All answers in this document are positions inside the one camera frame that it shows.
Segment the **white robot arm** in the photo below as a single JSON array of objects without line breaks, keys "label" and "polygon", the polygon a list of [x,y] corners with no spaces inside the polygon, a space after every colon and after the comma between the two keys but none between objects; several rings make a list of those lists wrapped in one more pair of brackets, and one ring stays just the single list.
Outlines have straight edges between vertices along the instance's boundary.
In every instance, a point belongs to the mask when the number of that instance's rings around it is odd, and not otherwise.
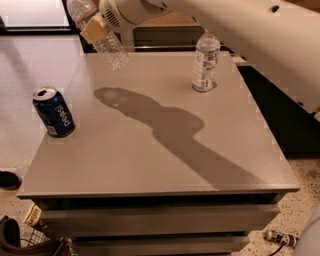
[{"label": "white robot arm", "polygon": [[192,18],[309,113],[320,109],[320,13],[285,0],[92,0],[122,33],[170,12]]}]

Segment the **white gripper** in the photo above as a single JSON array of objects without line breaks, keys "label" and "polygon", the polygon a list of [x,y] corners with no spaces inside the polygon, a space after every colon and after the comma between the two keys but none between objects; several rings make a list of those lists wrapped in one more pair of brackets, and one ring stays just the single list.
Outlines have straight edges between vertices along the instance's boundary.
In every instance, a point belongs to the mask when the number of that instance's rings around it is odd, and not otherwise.
[{"label": "white gripper", "polygon": [[99,10],[102,15],[93,16],[81,31],[81,36],[89,44],[105,39],[110,29],[116,33],[126,32],[149,19],[169,13],[164,7],[147,0],[100,0]]}]

